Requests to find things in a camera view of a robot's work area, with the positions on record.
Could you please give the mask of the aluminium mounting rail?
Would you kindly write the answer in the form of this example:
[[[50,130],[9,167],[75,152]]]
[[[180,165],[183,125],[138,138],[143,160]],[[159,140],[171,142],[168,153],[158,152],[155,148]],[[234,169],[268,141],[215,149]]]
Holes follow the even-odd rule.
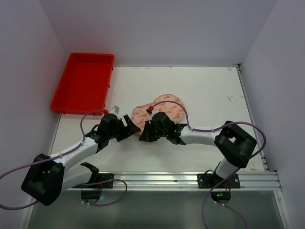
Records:
[[[63,180],[63,190],[72,188],[73,172],[68,171]],[[204,172],[118,172],[114,174],[112,191],[208,191],[199,189],[197,174]],[[279,191],[281,185],[276,172],[238,172],[241,187],[232,191]]]

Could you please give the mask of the peach floral mesh laundry bag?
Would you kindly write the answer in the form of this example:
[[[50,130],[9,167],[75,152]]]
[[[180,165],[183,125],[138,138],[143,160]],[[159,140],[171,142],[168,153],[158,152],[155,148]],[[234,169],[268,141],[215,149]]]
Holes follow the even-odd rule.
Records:
[[[152,103],[135,107],[132,111],[131,120],[141,130],[140,132],[136,133],[137,136],[140,136],[142,134],[144,130],[145,121],[150,120],[150,116],[146,112],[146,110],[149,108],[149,106],[155,105],[156,103],[161,101],[174,101],[184,106],[183,102],[177,96],[172,94],[163,94],[157,97]],[[161,103],[159,105],[156,105],[155,109],[161,112],[165,112],[169,116],[169,118],[175,123],[180,122],[185,117],[184,110],[175,103]]]

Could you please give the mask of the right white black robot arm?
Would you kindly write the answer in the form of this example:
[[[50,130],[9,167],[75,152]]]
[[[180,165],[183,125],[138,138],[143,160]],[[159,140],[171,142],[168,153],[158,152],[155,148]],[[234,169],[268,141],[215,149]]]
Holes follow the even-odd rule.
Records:
[[[154,142],[164,137],[174,145],[201,144],[215,146],[224,156],[214,176],[225,179],[237,169],[247,167],[257,141],[234,122],[210,130],[191,129],[187,124],[176,124],[164,112],[157,112],[145,122],[139,140]]]

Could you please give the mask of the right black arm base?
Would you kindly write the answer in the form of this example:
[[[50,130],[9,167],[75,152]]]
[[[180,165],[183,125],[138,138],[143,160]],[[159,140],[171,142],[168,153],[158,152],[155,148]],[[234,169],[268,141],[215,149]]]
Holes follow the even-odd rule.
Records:
[[[225,180],[236,167],[227,162],[219,162],[214,170],[207,170],[204,173],[197,174],[197,184],[199,189],[212,189],[217,186],[211,193],[210,197],[219,204],[228,204],[231,200],[232,189],[241,187],[238,174],[232,175]]]

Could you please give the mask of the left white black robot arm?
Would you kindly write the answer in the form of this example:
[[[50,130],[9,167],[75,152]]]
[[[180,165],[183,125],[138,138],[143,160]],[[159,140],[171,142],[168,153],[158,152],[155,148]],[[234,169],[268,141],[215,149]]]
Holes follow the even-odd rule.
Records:
[[[83,134],[81,141],[55,154],[53,157],[39,154],[21,185],[22,191],[45,206],[52,204],[62,191],[84,185],[100,188],[103,180],[99,169],[83,160],[100,152],[110,140],[118,142],[140,132],[129,118],[119,119],[115,114],[105,114],[99,124]]]

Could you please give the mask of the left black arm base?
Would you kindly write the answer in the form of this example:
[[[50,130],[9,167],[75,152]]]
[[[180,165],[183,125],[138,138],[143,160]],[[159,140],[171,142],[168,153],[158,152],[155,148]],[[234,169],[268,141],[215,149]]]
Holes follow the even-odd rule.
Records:
[[[78,172],[73,172],[72,188],[91,188],[93,191],[81,191],[81,200],[87,205],[98,206],[103,188],[113,188],[114,174],[100,173],[99,169],[90,163],[80,164]]]

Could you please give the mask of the red plastic tray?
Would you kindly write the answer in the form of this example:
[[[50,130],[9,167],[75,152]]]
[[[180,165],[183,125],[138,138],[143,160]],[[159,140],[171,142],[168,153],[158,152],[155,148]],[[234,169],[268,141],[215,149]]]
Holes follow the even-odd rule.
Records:
[[[84,115],[105,107],[114,55],[104,53],[70,54],[53,96],[50,109],[60,114]]]

